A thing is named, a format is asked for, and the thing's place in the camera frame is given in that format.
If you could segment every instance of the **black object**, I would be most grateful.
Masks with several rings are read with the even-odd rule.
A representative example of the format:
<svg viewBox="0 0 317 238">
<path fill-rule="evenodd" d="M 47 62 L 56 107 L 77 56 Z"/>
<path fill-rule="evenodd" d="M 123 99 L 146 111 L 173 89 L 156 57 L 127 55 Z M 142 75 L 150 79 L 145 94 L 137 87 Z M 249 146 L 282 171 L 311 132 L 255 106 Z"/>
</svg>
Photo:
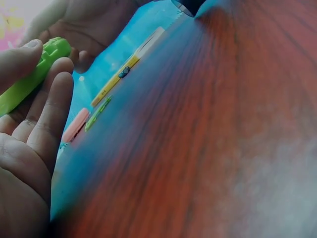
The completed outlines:
<svg viewBox="0 0 317 238">
<path fill-rule="evenodd" d="M 130 67 L 126 67 L 123 71 L 118 75 L 119 78 L 124 78 L 130 72 Z"/>
<path fill-rule="evenodd" d="M 199 8 L 205 3 L 206 0 L 172 0 L 183 13 L 191 17 L 196 16 Z"/>
</svg>

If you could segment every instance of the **wooden table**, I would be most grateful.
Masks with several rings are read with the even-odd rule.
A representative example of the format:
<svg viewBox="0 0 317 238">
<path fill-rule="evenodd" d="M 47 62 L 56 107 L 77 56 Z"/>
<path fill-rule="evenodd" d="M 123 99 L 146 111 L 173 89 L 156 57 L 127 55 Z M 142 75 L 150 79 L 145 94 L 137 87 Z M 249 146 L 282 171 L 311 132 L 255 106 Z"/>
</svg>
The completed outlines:
<svg viewBox="0 0 317 238">
<path fill-rule="evenodd" d="M 208 6 L 64 152 L 52 237 L 317 237 L 317 2 Z"/>
</svg>

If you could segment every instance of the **pink eraser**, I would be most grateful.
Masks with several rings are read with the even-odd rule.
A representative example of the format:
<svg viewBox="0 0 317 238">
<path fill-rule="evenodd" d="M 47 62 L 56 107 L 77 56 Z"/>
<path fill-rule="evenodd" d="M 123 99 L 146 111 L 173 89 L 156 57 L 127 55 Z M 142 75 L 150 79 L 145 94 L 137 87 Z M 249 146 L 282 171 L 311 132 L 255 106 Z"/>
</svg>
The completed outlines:
<svg viewBox="0 0 317 238">
<path fill-rule="evenodd" d="M 76 135 L 78 134 L 78 132 L 80 131 L 80 129 L 84 126 L 84 124 L 86 123 L 86 120 L 89 117 L 89 111 L 87 108 L 83 108 L 75 117 L 75 119 L 72 121 L 72 123 L 69 125 L 69 127 L 67 128 L 67 130 L 64 132 L 63 136 L 62 136 L 62 141 L 68 143 L 71 142 Z"/>
</svg>

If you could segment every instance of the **hand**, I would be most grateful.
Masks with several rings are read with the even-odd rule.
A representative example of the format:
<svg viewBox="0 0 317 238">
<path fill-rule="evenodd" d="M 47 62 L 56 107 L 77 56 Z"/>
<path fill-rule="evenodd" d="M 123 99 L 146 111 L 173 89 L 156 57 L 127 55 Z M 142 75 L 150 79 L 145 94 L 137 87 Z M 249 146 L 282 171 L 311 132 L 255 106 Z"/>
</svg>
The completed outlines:
<svg viewBox="0 0 317 238">
<path fill-rule="evenodd" d="M 43 45 L 0 52 L 0 93 L 28 75 Z M 73 63 L 57 60 L 37 94 L 0 118 L 0 237 L 40 237 L 50 221 L 51 180 L 73 92 Z"/>
<path fill-rule="evenodd" d="M 36 16 L 22 44 L 61 36 L 74 48 L 71 59 L 83 73 L 120 34 L 139 6 L 151 0 L 53 0 Z"/>
</svg>

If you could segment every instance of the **green toy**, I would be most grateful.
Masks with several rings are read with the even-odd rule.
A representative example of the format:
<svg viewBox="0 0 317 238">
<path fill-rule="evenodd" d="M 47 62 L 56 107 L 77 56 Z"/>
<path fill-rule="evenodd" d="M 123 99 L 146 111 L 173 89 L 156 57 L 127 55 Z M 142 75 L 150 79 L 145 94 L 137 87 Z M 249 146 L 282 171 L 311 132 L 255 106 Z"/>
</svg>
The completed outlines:
<svg viewBox="0 0 317 238">
<path fill-rule="evenodd" d="M 40 83 L 42 83 L 53 63 L 71 53 L 70 44 L 61 37 L 50 39 L 43 45 L 40 62 L 27 77 L 20 79 L 0 95 L 0 117 L 15 109 Z"/>
</svg>

